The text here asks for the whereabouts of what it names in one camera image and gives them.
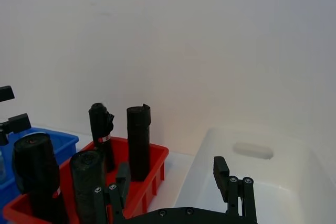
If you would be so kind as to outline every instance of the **bolt head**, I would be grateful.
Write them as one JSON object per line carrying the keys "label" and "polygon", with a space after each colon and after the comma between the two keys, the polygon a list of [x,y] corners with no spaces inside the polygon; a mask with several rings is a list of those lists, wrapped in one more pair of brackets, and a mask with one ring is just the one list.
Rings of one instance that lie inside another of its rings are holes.
{"label": "bolt head", "polygon": [[159,215],[160,215],[161,217],[165,216],[166,214],[167,214],[167,212],[166,212],[166,210],[164,210],[164,209],[162,209],[162,210],[159,211]]}
{"label": "bolt head", "polygon": [[115,184],[113,184],[113,185],[110,185],[110,186],[109,186],[109,189],[110,189],[110,190],[114,190],[114,189],[116,189],[116,187],[117,187],[117,186],[116,186]]}
{"label": "bolt head", "polygon": [[187,208],[186,213],[187,215],[192,215],[194,213],[194,210],[192,208]]}
{"label": "bolt head", "polygon": [[248,183],[248,184],[251,184],[251,183],[252,183],[252,179],[250,179],[250,178],[245,178],[244,181],[245,181],[246,183]]}

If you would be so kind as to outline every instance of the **blue plastic bin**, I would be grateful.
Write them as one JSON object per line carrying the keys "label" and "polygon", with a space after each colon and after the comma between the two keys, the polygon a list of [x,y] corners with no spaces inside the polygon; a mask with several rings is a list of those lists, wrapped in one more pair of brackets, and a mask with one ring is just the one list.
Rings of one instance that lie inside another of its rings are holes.
{"label": "blue plastic bin", "polygon": [[59,165],[76,153],[76,143],[78,142],[78,137],[74,135],[39,128],[31,128],[27,131],[22,131],[17,134],[11,133],[8,136],[9,144],[7,144],[6,146],[0,146],[0,150],[5,160],[7,173],[6,182],[0,184],[0,224],[7,223],[7,221],[3,218],[2,214],[4,206],[20,194],[16,187],[12,171],[13,145],[19,138],[32,132],[45,132],[50,135],[51,141],[54,146],[56,160]]}

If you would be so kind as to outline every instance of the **white storage tub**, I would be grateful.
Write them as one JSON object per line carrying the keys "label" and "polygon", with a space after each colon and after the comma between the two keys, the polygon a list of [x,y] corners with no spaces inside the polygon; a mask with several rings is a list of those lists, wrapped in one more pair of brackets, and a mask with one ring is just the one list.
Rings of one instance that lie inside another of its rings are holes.
{"label": "white storage tub", "polygon": [[226,211],[214,156],[226,159],[230,175],[254,179],[258,224],[336,223],[335,185],[313,151],[291,138],[237,129],[208,131],[176,207]]}

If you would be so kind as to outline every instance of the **rolled garbage bag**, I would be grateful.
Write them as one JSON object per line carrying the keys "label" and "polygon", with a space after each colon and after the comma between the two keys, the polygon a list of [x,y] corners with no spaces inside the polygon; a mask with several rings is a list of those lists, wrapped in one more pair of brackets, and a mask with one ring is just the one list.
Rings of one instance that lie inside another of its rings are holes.
{"label": "rolled garbage bag", "polygon": [[16,185],[28,194],[33,215],[51,223],[69,223],[50,136],[25,135],[14,143],[12,158]]}
{"label": "rolled garbage bag", "polygon": [[114,115],[110,114],[102,103],[95,103],[89,110],[89,116],[93,143],[104,153],[106,169],[110,172],[115,168],[110,135]]}
{"label": "rolled garbage bag", "polygon": [[127,109],[129,163],[132,181],[144,181],[150,172],[149,126],[151,108],[143,106]]}
{"label": "rolled garbage bag", "polygon": [[100,150],[78,152],[72,156],[70,167],[79,221],[96,223],[93,190],[105,186],[104,154]]}

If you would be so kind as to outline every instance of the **red plastic bin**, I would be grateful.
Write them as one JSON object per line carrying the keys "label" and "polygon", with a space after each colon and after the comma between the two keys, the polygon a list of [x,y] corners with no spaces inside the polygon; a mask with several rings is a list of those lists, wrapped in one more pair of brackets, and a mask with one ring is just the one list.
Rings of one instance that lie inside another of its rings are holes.
{"label": "red plastic bin", "polygon": [[[126,139],[113,137],[111,141],[116,167],[128,161],[128,143]],[[83,150],[93,149],[93,143],[87,145]],[[128,219],[147,212],[147,208],[156,195],[159,185],[164,180],[164,161],[169,150],[166,147],[151,144],[151,171],[144,182],[131,182],[130,191],[127,197],[124,216]],[[70,218],[70,223],[79,223],[74,192],[72,189],[72,176],[70,171],[70,160],[65,161],[60,167],[61,191]],[[106,186],[115,182],[117,169],[107,174]],[[4,208],[4,217],[15,223],[49,223],[32,216],[27,195],[20,195]]]}

